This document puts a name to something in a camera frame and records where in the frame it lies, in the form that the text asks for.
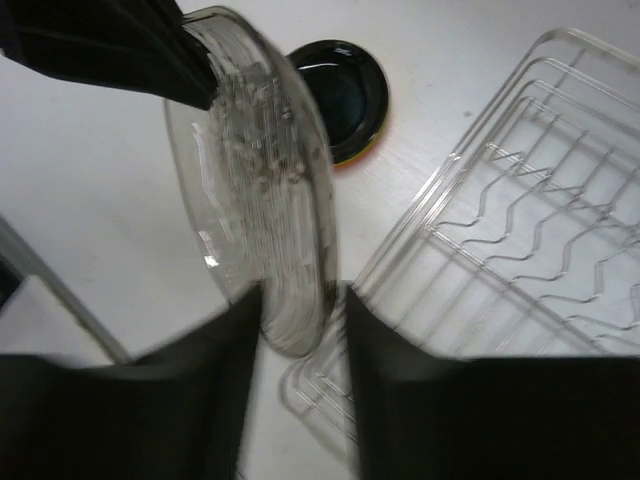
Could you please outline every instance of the wire rack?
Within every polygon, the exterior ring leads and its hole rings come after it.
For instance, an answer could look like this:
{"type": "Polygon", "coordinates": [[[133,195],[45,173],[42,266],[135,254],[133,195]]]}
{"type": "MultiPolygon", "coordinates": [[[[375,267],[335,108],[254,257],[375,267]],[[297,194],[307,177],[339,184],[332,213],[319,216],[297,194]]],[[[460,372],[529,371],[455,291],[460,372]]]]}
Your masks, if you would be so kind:
{"type": "MultiPolygon", "coordinates": [[[[639,66],[543,35],[356,280],[370,308],[448,356],[640,353],[639,66]]],[[[344,343],[337,321],[280,394],[348,458],[344,343]]]]}

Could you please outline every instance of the black lid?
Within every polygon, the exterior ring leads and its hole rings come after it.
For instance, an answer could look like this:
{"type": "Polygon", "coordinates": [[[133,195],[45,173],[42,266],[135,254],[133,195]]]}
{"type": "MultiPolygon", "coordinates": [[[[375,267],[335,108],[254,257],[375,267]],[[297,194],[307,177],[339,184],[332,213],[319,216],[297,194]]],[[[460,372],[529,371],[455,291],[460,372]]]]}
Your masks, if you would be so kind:
{"type": "Polygon", "coordinates": [[[289,56],[313,95],[329,135],[335,165],[378,139],[389,108],[382,68],[364,49],[339,40],[304,45],[289,56]]]}

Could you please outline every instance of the clear plastic dish rack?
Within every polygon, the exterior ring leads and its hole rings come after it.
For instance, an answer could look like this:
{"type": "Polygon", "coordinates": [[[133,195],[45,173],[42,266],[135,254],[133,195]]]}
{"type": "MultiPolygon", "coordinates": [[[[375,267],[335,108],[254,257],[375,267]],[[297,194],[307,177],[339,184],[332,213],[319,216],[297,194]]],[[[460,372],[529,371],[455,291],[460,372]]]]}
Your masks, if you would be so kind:
{"type": "MultiPolygon", "coordinates": [[[[529,50],[355,282],[455,357],[640,353],[640,60],[559,29],[529,50]]],[[[355,441],[339,320],[281,400],[355,441]]]]}

